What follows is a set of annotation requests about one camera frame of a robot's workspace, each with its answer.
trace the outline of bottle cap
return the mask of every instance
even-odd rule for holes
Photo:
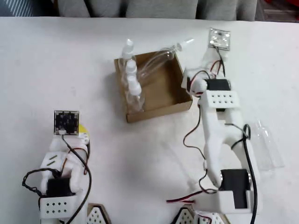
[[[122,49],[122,58],[131,59],[133,57],[134,43],[130,39],[127,39],[126,45]]]
[[[127,62],[127,66],[126,66],[126,74],[127,75],[134,75],[137,72],[137,65],[136,62],[133,59],[130,59]]]
[[[133,96],[141,94],[141,86],[135,76],[128,76],[129,92]]]
[[[179,51],[184,50],[190,43],[194,41],[193,38],[188,38],[182,42],[177,43],[177,48]]]

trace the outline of cardboard box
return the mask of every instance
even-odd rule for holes
[[[136,55],[137,67],[145,63],[154,53]],[[118,59],[115,59],[114,64],[121,97],[126,104]],[[145,94],[144,112],[128,114],[127,109],[125,109],[127,122],[132,123],[189,110],[192,104],[192,97],[181,88],[182,79],[183,72],[178,58],[175,57],[159,68],[150,82],[142,87],[142,91]]]

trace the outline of plastic bottle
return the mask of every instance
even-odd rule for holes
[[[194,39],[189,38],[169,48],[163,48],[159,50],[142,66],[140,71],[137,73],[138,81],[141,84],[148,82],[151,74],[154,74],[157,69],[175,57],[176,51],[182,51],[189,43],[193,41]]]
[[[260,171],[270,171],[285,166],[269,128],[260,120],[253,125],[251,143]]]
[[[118,67],[121,72],[121,77],[125,75],[125,68],[127,65],[127,62],[131,59],[136,61],[136,58],[133,54],[134,50],[134,43],[130,39],[127,39],[126,45],[122,49],[121,58],[118,60]]]
[[[128,77],[129,76],[135,76],[137,74],[137,65],[136,61],[133,59],[128,60],[126,69],[125,69],[126,74],[121,77],[121,82],[122,85],[124,86],[125,90],[128,89]]]
[[[135,76],[128,76],[128,92],[126,94],[128,113],[137,113],[144,111],[144,93]]]

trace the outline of black wire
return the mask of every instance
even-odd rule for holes
[[[199,152],[200,152],[200,154],[201,154],[202,157],[204,158],[204,160],[206,160],[206,158],[205,158],[205,156],[204,156],[204,154],[202,153],[202,151],[201,151],[200,148],[198,148],[198,147],[196,147],[196,146],[189,146],[189,145],[186,145],[186,143],[185,143],[186,138],[187,138],[192,132],[194,132],[194,131],[199,127],[199,125],[200,125],[200,117],[201,117],[200,105],[198,105],[198,108],[199,108],[199,119],[198,119],[198,122],[197,122],[196,126],[195,126],[191,131],[189,131],[189,132],[185,135],[185,137],[184,137],[184,139],[183,139],[183,144],[184,144],[184,146],[186,146],[187,148],[195,148],[195,149],[198,149]]]
[[[243,130],[244,130],[244,132],[246,132],[248,130],[248,137],[243,133],[242,141],[243,141],[243,146],[244,146],[249,171],[251,174],[252,185],[253,185],[254,202],[253,202],[253,211],[252,211],[252,217],[251,217],[250,224],[254,224],[255,219],[256,219],[256,211],[257,211],[257,186],[256,186],[256,178],[254,176],[254,171],[252,168],[252,164],[251,164],[251,160],[250,160],[248,148],[247,148],[247,142],[246,142],[247,138],[250,139],[250,136],[251,136],[250,126],[248,124],[245,124]]]
[[[37,173],[37,172],[42,172],[42,171],[47,171],[47,170],[52,172],[52,175],[55,179],[61,177],[61,172],[58,171],[57,169],[51,169],[51,168],[34,169],[34,170],[29,171],[28,173],[26,173],[26,175],[24,176],[23,181],[22,181],[22,186],[26,187],[28,190],[30,190],[34,193],[37,193],[40,197],[45,197],[45,195],[43,195],[41,193],[41,191],[37,189],[37,187],[28,186],[26,184],[26,180],[27,180],[27,178],[29,177],[30,174]]]
[[[80,212],[80,210],[82,209],[83,205],[85,204],[85,202],[87,201],[88,195],[90,193],[90,189],[92,186],[92,174],[90,172],[90,169],[87,165],[87,163],[82,159],[82,157],[67,143],[67,141],[64,139],[64,135],[61,135],[62,140],[66,143],[67,147],[70,149],[70,151],[75,154],[75,156],[77,156],[77,158],[81,161],[81,163],[83,163],[83,165],[85,166],[85,169],[88,172],[89,175],[89,185],[88,185],[88,190],[87,193],[82,201],[82,203],[79,205],[79,207],[77,208],[77,210],[74,212],[74,214],[72,215],[72,217],[69,219],[69,221],[66,224],[70,224],[73,219],[77,216],[77,214]]]
[[[206,194],[209,194],[209,195],[212,195],[212,194],[217,193],[218,190],[216,190],[216,189],[204,189],[204,188],[202,187],[202,185],[201,185],[201,181],[202,181],[203,179],[205,179],[206,175],[207,175],[207,169],[206,169],[206,174],[205,174],[202,178],[200,178],[199,181],[198,181],[199,186],[200,186],[200,189],[202,190],[202,192],[205,192]]]
[[[221,54],[220,54],[220,52],[219,52],[219,48],[218,48],[218,47],[215,47],[215,49],[216,49],[216,51],[217,51],[217,53],[218,53],[218,55],[219,55],[219,57],[220,57],[220,63],[222,64],[223,75],[224,75],[224,77],[225,77],[225,67],[224,67],[224,62],[223,62],[222,56],[221,56]]]

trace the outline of white table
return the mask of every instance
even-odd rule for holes
[[[167,19],[0,18],[1,223],[37,223],[37,195],[21,186],[48,151],[55,109],[80,110],[91,134],[89,202],[102,203],[113,224],[167,224],[180,204],[165,200],[191,192],[203,175],[196,150],[183,136],[198,119],[191,110],[135,124],[123,119],[113,59],[126,38],[136,54],[194,37],[179,55],[198,66],[208,28],[232,31],[226,65],[241,98],[244,118],[271,129],[286,167],[261,184],[264,209],[256,223],[299,219],[299,25]],[[204,146],[202,127],[189,143]],[[233,158],[227,149],[224,168]],[[30,184],[39,186],[39,175]],[[247,224],[250,215],[228,216]]]

